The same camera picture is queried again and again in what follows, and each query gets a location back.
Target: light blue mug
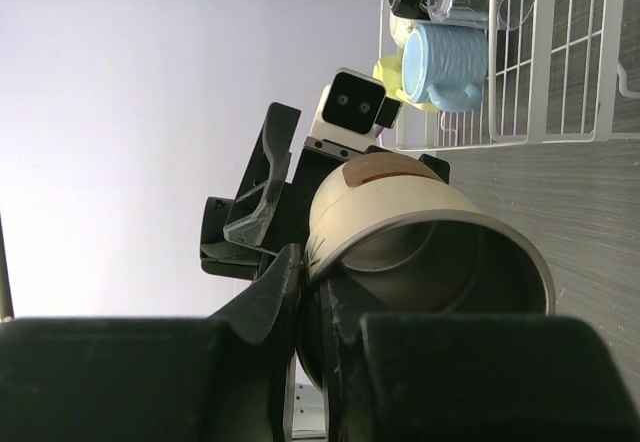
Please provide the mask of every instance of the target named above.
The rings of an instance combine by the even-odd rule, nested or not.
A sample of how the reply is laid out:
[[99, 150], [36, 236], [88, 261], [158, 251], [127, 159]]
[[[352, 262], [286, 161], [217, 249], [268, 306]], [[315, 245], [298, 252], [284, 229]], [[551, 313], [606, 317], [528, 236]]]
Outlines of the light blue mug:
[[487, 38], [481, 30], [419, 24], [404, 49], [402, 86], [411, 103], [468, 112], [482, 104], [487, 69]]

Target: mug handle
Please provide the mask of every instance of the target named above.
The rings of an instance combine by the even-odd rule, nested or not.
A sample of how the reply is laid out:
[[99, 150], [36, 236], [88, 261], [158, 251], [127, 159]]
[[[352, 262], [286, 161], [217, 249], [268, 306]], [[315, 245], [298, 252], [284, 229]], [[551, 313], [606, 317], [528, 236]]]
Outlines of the mug handle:
[[427, 87], [427, 93], [431, 103], [443, 112], [469, 112], [482, 104], [482, 92], [475, 84], [468, 84], [464, 89], [464, 97], [443, 97], [436, 84]]

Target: beige cup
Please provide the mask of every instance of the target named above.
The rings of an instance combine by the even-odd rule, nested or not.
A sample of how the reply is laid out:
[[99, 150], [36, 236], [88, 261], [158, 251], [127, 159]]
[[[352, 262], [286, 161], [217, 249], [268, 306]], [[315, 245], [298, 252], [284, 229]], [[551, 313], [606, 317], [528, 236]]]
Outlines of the beige cup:
[[309, 226], [309, 277], [340, 264], [393, 310], [554, 312], [551, 273], [533, 244], [410, 157], [368, 154], [337, 168]]
[[396, 45], [401, 49], [404, 49], [407, 45], [407, 40], [409, 40], [409, 36], [411, 32], [413, 32], [416, 23], [419, 22], [397, 17], [393, 12], [389, 13], [389, 32]]

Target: yellow cup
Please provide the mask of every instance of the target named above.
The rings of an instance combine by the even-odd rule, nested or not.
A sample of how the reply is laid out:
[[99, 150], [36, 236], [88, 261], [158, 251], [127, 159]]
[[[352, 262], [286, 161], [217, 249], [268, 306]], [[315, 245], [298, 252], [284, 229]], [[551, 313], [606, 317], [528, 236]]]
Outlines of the yellow cup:
[[414, 106], [424, 112], [438, 112], [432, 104], [412, 104], [402, 90], [402, 56], [382, 57], [373, 69], [373, 78], [382, 82], [387, 89], [387, 97]]

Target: white wire shelf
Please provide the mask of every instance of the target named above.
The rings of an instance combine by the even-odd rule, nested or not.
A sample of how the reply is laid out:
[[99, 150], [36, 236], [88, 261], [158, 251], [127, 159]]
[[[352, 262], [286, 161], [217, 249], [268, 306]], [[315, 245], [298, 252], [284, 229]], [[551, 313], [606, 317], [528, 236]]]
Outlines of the white wire shelf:
[[[492, 1], [482, 106], [467, 113], [425, 115], [405, 105], [395, 130], [383, 132], [380, 144], [398, 152], [432, 152], [639, 139], [640, 124], [614, 131], [616, 98], [640, 99], [640, 93], [628, 89], [626, 70], [618, 63], [623, 3]], [[518, 25], [514, 20], [524, 22], [499, 35], [498, 13], [511, 26]], [[398, 50], [388, 32], [389, 8], [383, 0], [381, 57]]]

